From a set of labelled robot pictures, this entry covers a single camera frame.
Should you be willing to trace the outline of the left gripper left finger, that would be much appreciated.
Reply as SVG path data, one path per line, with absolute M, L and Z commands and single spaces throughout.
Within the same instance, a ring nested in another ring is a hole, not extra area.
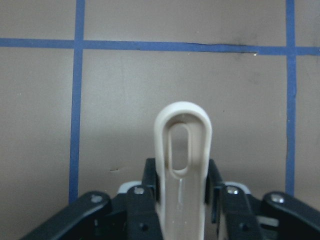
M 159 201 L 156 160 L 145 161 L 141 184 L 126 194 L 126 234 L 128 240 L 160 240 L 162 230 L 156 203 Z

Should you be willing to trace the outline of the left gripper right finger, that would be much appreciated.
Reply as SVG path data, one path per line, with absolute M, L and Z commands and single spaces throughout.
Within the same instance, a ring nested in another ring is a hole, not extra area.
M 261 240 L 263 234 L 248 197 L 239 186 L 226 184 L 213 159 L 209 160 L 205 203 L 218 240 Z

